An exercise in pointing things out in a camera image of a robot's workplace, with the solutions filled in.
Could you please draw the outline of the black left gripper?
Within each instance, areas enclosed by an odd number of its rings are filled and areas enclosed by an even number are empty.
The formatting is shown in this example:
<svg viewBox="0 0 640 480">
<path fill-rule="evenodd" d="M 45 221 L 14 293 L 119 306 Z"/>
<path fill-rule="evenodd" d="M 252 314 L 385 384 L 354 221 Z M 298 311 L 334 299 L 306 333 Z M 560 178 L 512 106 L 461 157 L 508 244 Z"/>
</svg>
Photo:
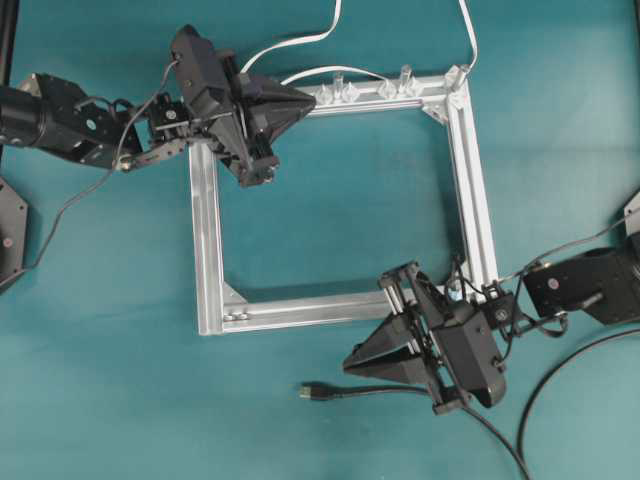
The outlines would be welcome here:
<svg viewBox="0 0 640 480">
<path fill-rule="evenodd" d="M 279 160 L 263 135 L 282 135 L 316 107 L 316 98 L 266 76 L 242 78 L 231 56 L 212 49 L 187 53 L 187 109 L 201 135 L 240 186 L 271 182 Z"/>
</svg>

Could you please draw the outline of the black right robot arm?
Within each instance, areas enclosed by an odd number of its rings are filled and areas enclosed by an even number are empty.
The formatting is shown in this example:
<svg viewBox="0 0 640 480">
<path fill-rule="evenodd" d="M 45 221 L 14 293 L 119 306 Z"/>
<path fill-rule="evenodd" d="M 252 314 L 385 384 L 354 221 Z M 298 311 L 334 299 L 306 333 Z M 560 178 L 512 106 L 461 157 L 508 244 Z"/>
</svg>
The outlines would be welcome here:
<svg viewBox="0 0 640 480">
<path fill-rule="evenodd" d="M 639 319 L 639 199 L 624 208 L 624 243 L 589 250 L 555 263 L 536 258 L 519 274 L 539 315 L 528 330 L 584 311 L 603 325 Z M 381 275 L 391 311 L 345 358 L 345 373 L 423 385 L 444 414 L 477 399 L 491 408 L 506 393 L 505 357 L 494 332 L 522 334 L 525 319 L 513 293 L 487 285 L 484 301 L 449 299 L 411 261 Z"/>
</svg>

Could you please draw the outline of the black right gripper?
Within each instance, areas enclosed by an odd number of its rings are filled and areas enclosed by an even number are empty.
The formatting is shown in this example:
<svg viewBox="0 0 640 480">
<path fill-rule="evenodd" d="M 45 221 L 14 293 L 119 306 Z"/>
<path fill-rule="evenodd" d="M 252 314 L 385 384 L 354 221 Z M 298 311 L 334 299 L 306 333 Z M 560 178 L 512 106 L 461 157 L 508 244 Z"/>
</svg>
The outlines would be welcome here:
<svg viewBox="0 0 640 480">
<path fill-rule="evenodd" d="M 469 406 L 470 395 L 445 384 L 443 356 L 432 336 L 434 328 L 454 318 L 452 303 L 411 261 L 384 272 L 378 281 L 392 313 L 343 363 L 343 372 L 365 378 L 423 385 L 436 414 Z"/>
</svg>

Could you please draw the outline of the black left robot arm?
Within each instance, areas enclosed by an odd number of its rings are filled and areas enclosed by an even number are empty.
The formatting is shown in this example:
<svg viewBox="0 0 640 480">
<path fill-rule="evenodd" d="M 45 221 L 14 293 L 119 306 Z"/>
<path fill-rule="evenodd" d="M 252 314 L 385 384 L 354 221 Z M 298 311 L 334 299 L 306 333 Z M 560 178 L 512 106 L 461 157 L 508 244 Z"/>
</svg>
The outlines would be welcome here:
<svg viewBox="0 0 640 480">
<path fill-rule="evenodd" d="M 315 98 L 261 75 L 240 73 L 230 52 L 177 47 L 171 69 L 182 91 L 148 106 L 91 98 L 75 83 L 35 74 L 1 89 L 1 142 L 64 160 L 131 172 L 202 143 L 243 187 L 269 183 L 280 165 L 274 141 Z"/>
</svg>

